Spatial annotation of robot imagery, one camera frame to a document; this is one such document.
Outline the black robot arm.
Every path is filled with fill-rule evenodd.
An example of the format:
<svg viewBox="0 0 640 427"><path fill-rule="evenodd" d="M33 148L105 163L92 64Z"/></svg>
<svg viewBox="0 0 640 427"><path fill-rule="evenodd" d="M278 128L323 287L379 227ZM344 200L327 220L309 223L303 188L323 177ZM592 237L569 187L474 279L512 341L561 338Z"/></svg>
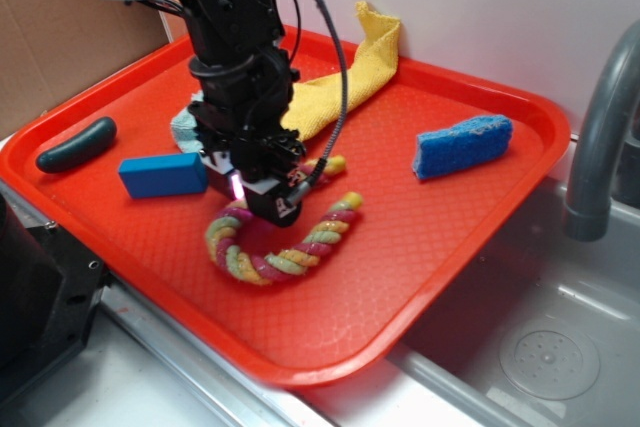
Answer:
<svg viewBox="0 0 640 427"><path fill-rule="evenodd" d="M238 175L249 210L289 227L302 205L292 199L305 148L281 121L299 75L279 45L284 28L275 0L115 0L181 17L201 93L188 105L212 186L231 194Z"/></svg>

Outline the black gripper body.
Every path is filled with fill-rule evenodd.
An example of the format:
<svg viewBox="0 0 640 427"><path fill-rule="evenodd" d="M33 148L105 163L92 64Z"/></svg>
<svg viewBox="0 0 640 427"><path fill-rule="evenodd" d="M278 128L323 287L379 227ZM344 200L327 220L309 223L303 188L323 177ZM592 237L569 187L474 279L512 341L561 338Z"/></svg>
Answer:
<svg viewBox="0 0 640 427"><path fill-rule="evenodd" d="M258 194L288 196L305 148L281 120L298 74L287 61L243 61L208 66L191 61L201 98L188 106L207 162L211 187L232 197L231 176Z"/></svg>

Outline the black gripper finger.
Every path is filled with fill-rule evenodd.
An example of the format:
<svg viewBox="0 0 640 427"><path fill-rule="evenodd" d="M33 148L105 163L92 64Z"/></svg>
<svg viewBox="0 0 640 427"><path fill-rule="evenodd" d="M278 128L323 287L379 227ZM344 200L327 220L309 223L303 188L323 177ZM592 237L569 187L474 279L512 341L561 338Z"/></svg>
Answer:
<svg viewBox="0 0 640 427"><path fill-rule="evenodd" d="M292 205L287 201L291 189L276 183L258 189L247 188L247 206L252 214L277 227L290 227L299 218L302 204Z"/></svg>

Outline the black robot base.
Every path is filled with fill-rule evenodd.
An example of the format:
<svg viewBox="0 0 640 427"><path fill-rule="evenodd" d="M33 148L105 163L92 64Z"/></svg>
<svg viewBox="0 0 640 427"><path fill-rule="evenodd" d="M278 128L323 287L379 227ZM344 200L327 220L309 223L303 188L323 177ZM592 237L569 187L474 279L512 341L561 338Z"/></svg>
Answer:
<svg viewBox="0 0 640 427"><path fill-rule="evenodd" d="M105 264L62 226L23 225L1 200L1 401L88 342Z"/></svg>

